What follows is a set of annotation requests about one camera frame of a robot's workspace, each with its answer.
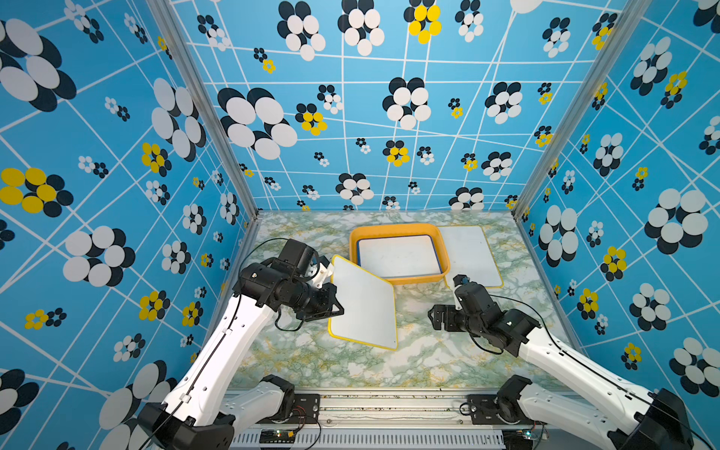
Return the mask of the yellow framed whiteboard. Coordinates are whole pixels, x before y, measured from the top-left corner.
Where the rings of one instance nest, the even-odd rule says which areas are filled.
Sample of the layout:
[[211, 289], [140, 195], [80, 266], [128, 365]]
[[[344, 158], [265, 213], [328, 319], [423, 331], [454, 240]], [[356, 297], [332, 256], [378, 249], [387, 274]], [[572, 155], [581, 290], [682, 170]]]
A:
[[328, 334], [388, 351], [397, 350], [398, 329], [394, 286], [362, 267], [335, 255], [330, 281], [343, 315], [328, 321]]
[[439, 230], [450, 260], [450, 270], [445, 276], [449, 289], [454, 288], [453, 278], [456, 275], [465, 275], [488, 289], [504, 286], [482, 227], [444, 226]]

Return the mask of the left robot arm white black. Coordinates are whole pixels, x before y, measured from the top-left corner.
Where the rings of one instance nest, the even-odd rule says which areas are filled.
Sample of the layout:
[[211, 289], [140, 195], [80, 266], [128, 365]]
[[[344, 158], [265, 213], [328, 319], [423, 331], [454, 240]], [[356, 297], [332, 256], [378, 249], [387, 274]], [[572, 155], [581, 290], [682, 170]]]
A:
[[138, 415], [144, 449], [227, 449], [240, 433], [263, 420], [295, 416], [294, 385], [269, 375], [244, 394], [225, 395], [240, 363], [260, 332], [282, 308], [302, 322], [343, 314], [329, 278], [333, 264], [322, 260], [310, 277], [280, 260], [251, 264], [240, 273], [219, 325], [178, 385]]

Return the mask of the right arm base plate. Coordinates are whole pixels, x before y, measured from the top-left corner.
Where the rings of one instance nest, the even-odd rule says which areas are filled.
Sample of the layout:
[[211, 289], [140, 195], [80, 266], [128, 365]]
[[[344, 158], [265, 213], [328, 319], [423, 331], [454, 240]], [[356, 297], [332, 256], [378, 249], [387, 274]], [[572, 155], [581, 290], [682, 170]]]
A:
[[518, 402], [495, 395], [468, 395], [459, 406], [462, 416], [470, 418], [474, 425], [518, 426], [533, 428], [541, 425], [534, 421], [519, 408]]

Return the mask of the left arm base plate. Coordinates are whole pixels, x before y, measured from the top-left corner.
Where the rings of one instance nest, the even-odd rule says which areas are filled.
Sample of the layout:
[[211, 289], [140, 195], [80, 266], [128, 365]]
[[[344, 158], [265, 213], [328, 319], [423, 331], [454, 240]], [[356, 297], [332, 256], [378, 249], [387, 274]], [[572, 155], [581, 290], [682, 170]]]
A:
[[303, 421], [314, 424], [320, 414], [321, 399], [321, 395], [317, 393], [286, 395], [280, 403], [279, 410], [274, 415], [257, 421], [257, 424], [299, 425]]

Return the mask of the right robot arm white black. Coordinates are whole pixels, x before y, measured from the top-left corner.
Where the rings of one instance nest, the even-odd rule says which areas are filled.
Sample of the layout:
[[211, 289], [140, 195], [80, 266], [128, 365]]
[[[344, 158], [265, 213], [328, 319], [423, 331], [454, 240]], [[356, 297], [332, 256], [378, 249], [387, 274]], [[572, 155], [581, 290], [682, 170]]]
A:
[[521, 375], [510, 377], [495, 399], [475, 410], [515, 424], [541, 422], [601, 449], [707, 449], [695, 435], [684, 402], [665, 389], [649, 390], [564, 347], [540, 320], [494, 302], [470, 309], [435, 305], [427, 314], [436, 330], [484, 338], [505, 354], [532, 364], [577, 397], [554, 394]]

